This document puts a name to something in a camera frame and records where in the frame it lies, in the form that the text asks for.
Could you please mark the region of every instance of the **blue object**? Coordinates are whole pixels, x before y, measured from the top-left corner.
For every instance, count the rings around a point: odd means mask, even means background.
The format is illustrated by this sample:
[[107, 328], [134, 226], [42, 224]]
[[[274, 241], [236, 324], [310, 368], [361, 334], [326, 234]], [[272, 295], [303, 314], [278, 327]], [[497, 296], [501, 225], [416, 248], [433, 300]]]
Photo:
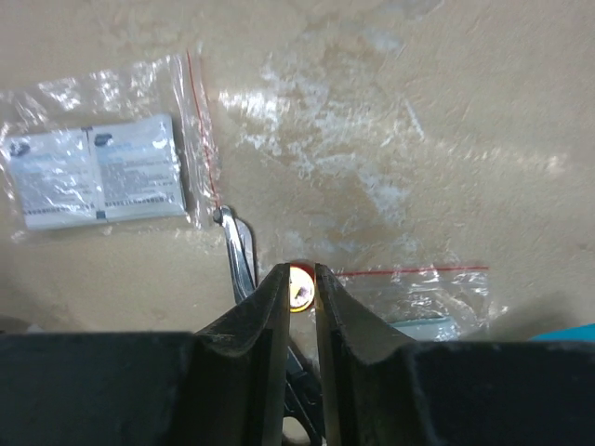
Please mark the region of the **blue object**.
[[458, 338], [455, 320], [450, 316], [394, 322], [390, 326], [416, 341], [454, 341]]
[[559, 332], [543, 333], [533, 338], [534, 341], [589, 341], [595, 342], [595, 323], [582, 327], [569, 328]]

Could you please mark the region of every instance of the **metal tool tip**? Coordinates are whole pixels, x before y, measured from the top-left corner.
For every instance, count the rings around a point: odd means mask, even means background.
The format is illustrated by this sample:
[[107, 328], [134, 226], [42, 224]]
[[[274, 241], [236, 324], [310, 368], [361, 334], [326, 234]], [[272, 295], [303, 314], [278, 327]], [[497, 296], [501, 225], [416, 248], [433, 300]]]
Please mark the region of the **metal tool tip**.
[[221, 213], [221, 209], [220, 208], [217, 208], [217, 209], [215, 209], [215, 211], [213, 211], [213, 220], [218, 225], [220, 225], [221, 223], [223, 223], [223, 214]]

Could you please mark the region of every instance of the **plastic bag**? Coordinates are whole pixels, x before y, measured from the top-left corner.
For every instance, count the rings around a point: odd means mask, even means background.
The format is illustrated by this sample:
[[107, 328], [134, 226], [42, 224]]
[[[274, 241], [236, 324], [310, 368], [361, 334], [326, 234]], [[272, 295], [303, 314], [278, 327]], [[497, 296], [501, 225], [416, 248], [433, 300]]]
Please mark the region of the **plastic bag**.
[[[453, 266], [335, 274], [354, 298], [395, 329], [419, 341], [447, 341], [488, 328], [487, 271]], [[293, 314], [291, 335], [318, 370], [315, 323], [314, 308]]]
[[[0, 92], [13, 240], [98, 223], [104, 233], [210, 225], [218, 154], [198, 59], [196, 49]], [[151, 216], [186, 222], [111, 225]]]

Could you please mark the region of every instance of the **small led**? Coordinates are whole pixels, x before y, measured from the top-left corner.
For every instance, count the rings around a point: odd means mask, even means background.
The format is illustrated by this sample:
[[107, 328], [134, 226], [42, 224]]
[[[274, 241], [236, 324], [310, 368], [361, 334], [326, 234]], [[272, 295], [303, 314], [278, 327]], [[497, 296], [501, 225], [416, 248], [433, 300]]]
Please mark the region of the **small led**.
[[289, 310], [299, 313], [314, 301], [314, 279], [300, 265], [292, 265], [289, 270]]

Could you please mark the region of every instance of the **beige countertop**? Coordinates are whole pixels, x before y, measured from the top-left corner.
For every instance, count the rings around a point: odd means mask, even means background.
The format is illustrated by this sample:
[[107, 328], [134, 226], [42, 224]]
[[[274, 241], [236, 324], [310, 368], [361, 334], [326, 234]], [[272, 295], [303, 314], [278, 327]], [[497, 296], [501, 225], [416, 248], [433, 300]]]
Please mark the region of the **beige countertop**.
[[[220, 191], [263, 269], [480, 262], [496, 335], [593, 322], [595, 6], [438, 3], [6, 0], [0, 88], [202, 41]], [[47, 330], [198, 330], [232, 305], [218, 228], [9, 232], [0, 313]]]

